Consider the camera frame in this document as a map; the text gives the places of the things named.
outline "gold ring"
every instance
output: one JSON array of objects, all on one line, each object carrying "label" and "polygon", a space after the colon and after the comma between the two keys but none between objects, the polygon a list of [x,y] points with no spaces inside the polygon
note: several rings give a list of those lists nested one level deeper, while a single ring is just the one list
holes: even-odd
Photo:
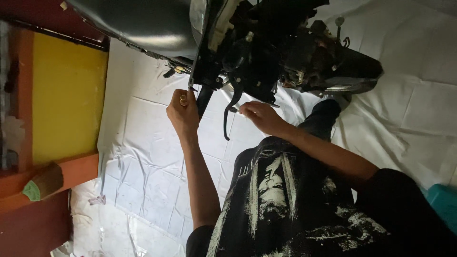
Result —
[{"label": "gold ring", "polygon": [[187,106],[188,105],[187,97],[185,95],[182,95],[181,97],[179,97],[179,103],[182,106]]}]

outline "teal container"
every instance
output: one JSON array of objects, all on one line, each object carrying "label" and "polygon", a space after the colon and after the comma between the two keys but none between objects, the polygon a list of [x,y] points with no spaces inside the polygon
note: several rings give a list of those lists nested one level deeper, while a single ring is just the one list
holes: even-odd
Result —
[{"label": "teal container", "polygon": [[426,198],[438,216],[457,235],[457,190],[435,184],[429,188]]}]

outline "hand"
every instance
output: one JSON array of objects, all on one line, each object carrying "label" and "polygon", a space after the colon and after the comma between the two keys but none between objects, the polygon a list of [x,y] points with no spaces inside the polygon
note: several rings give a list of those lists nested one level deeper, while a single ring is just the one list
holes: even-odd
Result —
[{"label": "hand", "polygon": [[[181,96],[186,96],[187,105],[180,103]],[[181,141],[197,138],[197,129],[200,118],[198,117],[195,95],[191,90],[176,89],[171,98],[170,105],[167,107],[167,115],[175,128]]]},{"label": "hand", "polygon": [[247,102],[239,108],[239,113],[249,118],[260,131],[268,135],[283,138],[286,133],[295,129],[266,103]]}]

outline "white sheet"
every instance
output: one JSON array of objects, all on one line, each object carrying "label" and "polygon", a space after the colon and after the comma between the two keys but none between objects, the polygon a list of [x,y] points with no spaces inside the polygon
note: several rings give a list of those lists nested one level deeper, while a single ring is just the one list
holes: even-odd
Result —
[{"label": "white sheet", "polygon": [[[342,37],[385,69],[377,87],[355,96],[341,114],[332,142],[380,167],[399,169],[425,188],[457,185],[457,18],[406,0],[331,2],[319,8],[316,19],[336,31],[334,18],[343,14]],[[186,89],[188,77],[164,79],[167,70],[163,61],[112,40],[98,142],[100,190],[108,204],[88,206],[86,199],[98,192],[93,182],[74,192],[77,256],[184,254],[192,231],[186,171],[165,108],[174,89]],[[230,113],[231,140],[225,141],[225,94],[214,93],[198,132],[221,203],[236,156],[265,137]],[[276,111],[293,124],[318,101],[282,88],[276,98]],[[240,103],[248,100],[245,95]]]}]

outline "yellow panel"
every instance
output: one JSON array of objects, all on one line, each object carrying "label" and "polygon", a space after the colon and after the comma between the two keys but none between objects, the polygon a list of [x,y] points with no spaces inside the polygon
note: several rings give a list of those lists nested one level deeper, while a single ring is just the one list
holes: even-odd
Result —
[{"label": "yellow panel", "polygon": [[35,33],[33,163],[96,150],[108,53]]}]

